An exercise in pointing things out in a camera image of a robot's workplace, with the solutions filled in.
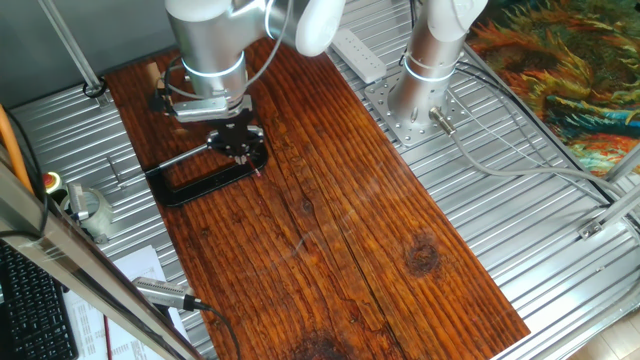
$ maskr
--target colorful painting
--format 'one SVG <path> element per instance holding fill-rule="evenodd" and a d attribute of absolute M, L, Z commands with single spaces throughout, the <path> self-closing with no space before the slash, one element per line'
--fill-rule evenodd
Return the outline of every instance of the colorful painting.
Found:
<path fill-rule="evenodd" d="M 489 0 L 469 36 L 469 45 L 599 176 L 640 143 L 636 5 Z"/>

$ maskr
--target metal mounting plate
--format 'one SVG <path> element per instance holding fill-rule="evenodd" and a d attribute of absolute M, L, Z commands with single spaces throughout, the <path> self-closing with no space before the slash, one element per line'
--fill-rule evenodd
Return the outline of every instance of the metal mounting plate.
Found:
<path fill-rule="evenodd" d="M 442 129 L 435 121 L 428 120 L 427 125 L 425 126 L 424 121 L 420 124 L 417 122 L 412 124 L 408 121 L 398 121 L 393 116 L 393 114 L 389 110 L 387 98 L 389 97 L 389 91 L 393 89 L 393 87 L 398 83 L 399 80 L 400 74 L 368 86 L 365 89 L 365 96 L 369 101 L 371 101 L 371 105 L 373 105 L 374 109 L 378 111 L 378 113 L 382 117 L 382 120 L 387 123 L 389 129 L 396 135 L 402 145 L 411 147 L 423 141 L 426 141 L 432 136 L 440 133 Z M 462 106 L 460 106 L 459 102 L 455 99 L 455 97 L 449 90 L 447 90 L 447 99 L 449 99 L 450 101 L 447 111 L 448 116 L 453 117 L 456 114 L 465 113 Z"/>

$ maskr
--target black keyboard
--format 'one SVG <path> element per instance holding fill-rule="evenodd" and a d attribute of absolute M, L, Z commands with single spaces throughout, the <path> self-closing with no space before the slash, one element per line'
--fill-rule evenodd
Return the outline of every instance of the black keyboard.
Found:
<path fill-rule="evenodd" d="M 62 289 L 47 272 L 1 244 L 0 285 L 0 359 L 78 357 Z"/>

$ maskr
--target power strip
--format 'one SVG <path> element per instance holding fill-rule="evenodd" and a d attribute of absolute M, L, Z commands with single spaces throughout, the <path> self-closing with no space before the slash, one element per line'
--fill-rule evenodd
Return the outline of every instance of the power strip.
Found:
<path fill-rule="evenodd" d="M 338 30 L 331 47 L 367 84 L 382 79 L 387 74 L 387 67 L 382 60 L 349 29 Z"/>

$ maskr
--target wooden board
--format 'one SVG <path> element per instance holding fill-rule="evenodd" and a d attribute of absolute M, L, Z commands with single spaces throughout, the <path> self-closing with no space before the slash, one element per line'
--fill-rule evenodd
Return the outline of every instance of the wooden board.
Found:
<path fill-rule="evenodd" d="M 271 48 L 248 49 L 249 67 Z M 145 65 L 164 70 L 172 55 L 107 76 L 143 168 L 208 132 L 147 110 Z M 490 358 L 529 333 L 327 56 L 283 47 L 250 94 L 269 139 L 262 177 L 160 207 L 190 284 L 230 318 L 245 359 Z M 226 161 L 200 155 L 170 178 Z"/>

